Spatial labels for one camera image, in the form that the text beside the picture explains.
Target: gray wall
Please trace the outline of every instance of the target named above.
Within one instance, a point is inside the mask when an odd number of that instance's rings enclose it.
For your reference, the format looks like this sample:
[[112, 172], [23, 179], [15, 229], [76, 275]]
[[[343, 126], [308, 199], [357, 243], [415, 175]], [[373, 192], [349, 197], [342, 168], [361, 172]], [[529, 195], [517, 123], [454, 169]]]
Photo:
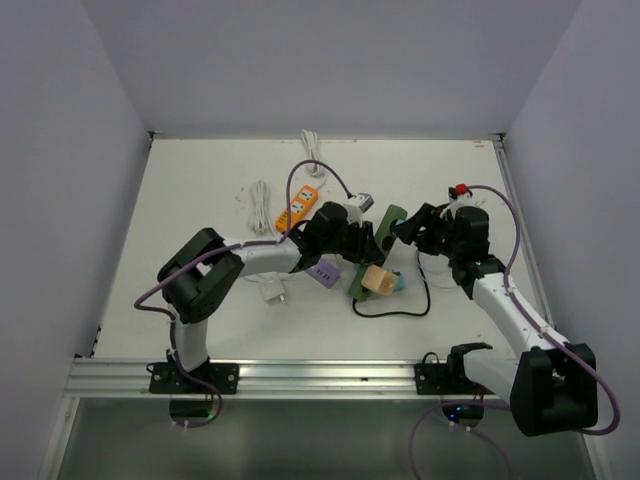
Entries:
[[637, 0], [584, 0], [507, 136], [554, 318], [622, 404], [603, 439], [620, 479], [637, 478], [640, 449], [639, 45]]
[[506, 131], [579, 0], [83, 0], [174, 136]]
[[0, 476], [33, 478], [147, 156], [78, 1], [0, 2]]

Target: black clamp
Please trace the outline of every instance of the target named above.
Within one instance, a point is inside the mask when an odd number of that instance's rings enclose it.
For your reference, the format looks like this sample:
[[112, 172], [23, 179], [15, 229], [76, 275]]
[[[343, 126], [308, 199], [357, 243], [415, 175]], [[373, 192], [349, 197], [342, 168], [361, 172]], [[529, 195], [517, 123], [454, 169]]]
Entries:
[[314, 213], [304, 230], [293, 230], [289, 238], [301, 253], [296, 271], [312, 267], [323, 254], [334, 253], [362, 265], [382, 265], [385, 254], [375, 241], [371, 222], [349, 222], [347, 209], [325, 202]]
[[[465, 343], [451, 348], [447, 362], [441, 363], [438, 356], [429, 352], [422, 362], [413, 366], [416, 393], [418, 395], [474, 395], [479, 385], [464, 374], [464, 355], [474, 350], [492, 349], [486, 343]], [[436, 357], [436, 363], [426, 363], [429, 355]]]
[[[224, 238], [213, 228], [203, 228], [160, 269], [158, 281], [201, 255], [224, 246]], [[240, 257], [231, 252], [214, 255], [203, 264], [211, 266], [208, 273], [202, 274], [193, 267], [162, 289], [162, 298], [173, 305], [182, 323], [198, 323], [210, 317], [244, 268]]]
[[[151, 374], [149, 393], [160, 395], [193, 395], [211, 393], [207, 388], [184, 378], [172, 357], [166, 362], [147, 365]], [[213, 385], [223, 395], [235, 395], [238, 388], [240, 366], [237, 363], [206, 361], [189, 375]]]

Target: white cable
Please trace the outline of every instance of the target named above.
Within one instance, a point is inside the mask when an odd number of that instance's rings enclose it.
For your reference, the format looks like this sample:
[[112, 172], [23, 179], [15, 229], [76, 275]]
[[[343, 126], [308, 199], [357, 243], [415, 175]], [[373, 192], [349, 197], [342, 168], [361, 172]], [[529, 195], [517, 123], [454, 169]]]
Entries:
[[[318, 135], [310, 130], [303, 130], [301, 138], [304, 148], [307, 149], [307, 157], [309, 160], [318, 160], [321, 162], [322, 159], [318, 151]], [[322, 178], [322, 182], [320, 182], [320, 185], [318, 185], [316, 189], [320, 190], [324, 187], [324, 184], [327, 183], [327, 172], [325, 169], [317, 163], [309, 163], [305, 168], [307, 169], [307, 173], [312, 177]]]
[[270, 233], [278, 236], [269, 215], [269, 185], [264, 180], [258, 180], [251, 184], [249, 193], [253, 203], [253, 212], [247, 221], [249, 228], [260, 235]]

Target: power strip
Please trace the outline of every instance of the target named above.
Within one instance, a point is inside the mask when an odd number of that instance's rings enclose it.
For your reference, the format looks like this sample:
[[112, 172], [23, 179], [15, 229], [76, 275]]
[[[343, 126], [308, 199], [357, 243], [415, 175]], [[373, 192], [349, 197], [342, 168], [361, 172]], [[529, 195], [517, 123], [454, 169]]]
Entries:
[[[309, 185], [305, 185], [300, 189], [298, 194], [291, 201], [291, 227], [307, 216], [309, 210], [311, 210], [318, 201], [318, 197], [318, 190]], [[276, 230], [280, 233], [287, 231], [286, 209], [276, 221]]]

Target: black mounting bracket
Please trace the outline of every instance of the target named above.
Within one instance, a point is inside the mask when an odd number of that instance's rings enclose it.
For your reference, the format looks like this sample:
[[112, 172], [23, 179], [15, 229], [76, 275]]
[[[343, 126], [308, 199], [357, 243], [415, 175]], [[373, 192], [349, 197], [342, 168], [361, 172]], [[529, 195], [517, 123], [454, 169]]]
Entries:
[[[147, 365], [151, 373], [149, 393], [159, 395], [188, 395], [211, 393], [206, 388], [187, 380], [172, 362]], [[238, 389], [240, 366], [237, 363], [206, 362], [189, 372], [194, 377], [210, 383], [223, 395], [235, 395]]]
[[422, 362], [413, 366], [416, 393], [418, 395], [474, 395], [481, 385], [472, 382], [464, 374], [463, 357], [473, 350], [491, 349], [486, 343], [465, 343], [451, 348], [447, 362], [426, 363], [427, 353]]
[[475, 395], [480, 388], [477, 383], [454, 381], [446, 363], [416, 363], [413, 372], [418, 395]]

